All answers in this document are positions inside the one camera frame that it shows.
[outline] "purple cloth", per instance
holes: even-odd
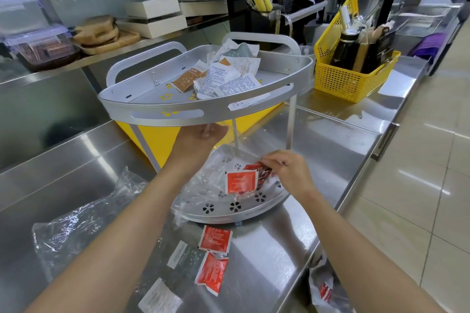
[[[433,64],[439,49],[444,44],[446,36],[444,33],[436,33],[423,37],[420,43],[409,51],[408,56],[418,56],[429,60]]]

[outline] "metal rack leg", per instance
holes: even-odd
[[[286,150],[292,149],[292,138],[294,137],[295,109],[297,105],[297,95],[291,97],[289,101],[289,118],[287,120],[287,140]]]
[[[150,146],[149,144],[147,144],[147,140],[145,140],[144,135],[142,134],[141,130],[139,129],[137,125],[133,125],[133,124],[130,124],[130,125],[131,125],[132,131],[135,134],[135,137],[138,139],[140,145],[144,149],[144,152],[149,158],[150,163],[152,164],[153,168],[155,168],[155,171],[159,173],[162,168],[158,164],[158,161],[156,160],[152,150],[150,150]]]
[[[234,141],[235,141],[235,148],[239,149],[240,144],[238,143],[238,130],[236,129],[236,119],[232,119],[232,127],[234,128]]]

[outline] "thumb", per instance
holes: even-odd
[[[266,166],[271,167],[277,174],[279,174],[279,171],[283,167],[283,165],[277,162],[276,160],[271,160],[268,158],[263,158],[261,162],[264,163]]]

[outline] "plastic food container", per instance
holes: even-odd
[[[63,25],[9,36],[4,43],[25,67],[34,72],[62,67],[79,57],[71,34]]]
[[[39,0],[0,0],[0,36],[48,27]]]

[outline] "red ketchup packet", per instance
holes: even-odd
[[[227,265],[227,257],[219,260],[211,252],[206,252],[201,267],[197,272],[195,283],[198,286],[206,286],[209,292],[218,296]]]
[[[208,227],[204,225],[203,234],[199,241],[199,249],[226,255],[232,242],[232,230]]]
[[[257,170],[227,172],[226,193],[242,194],[253,192],[258,183]]]
[[[260,190],[263,186],[264,182],[267,180],[271,172],[273,172],[272,168],[269,168],[261,161],[256,162],[254,165],[246,165],[244,170],[257,170],[258,171],[258,185],[256,186],[256,190]]]

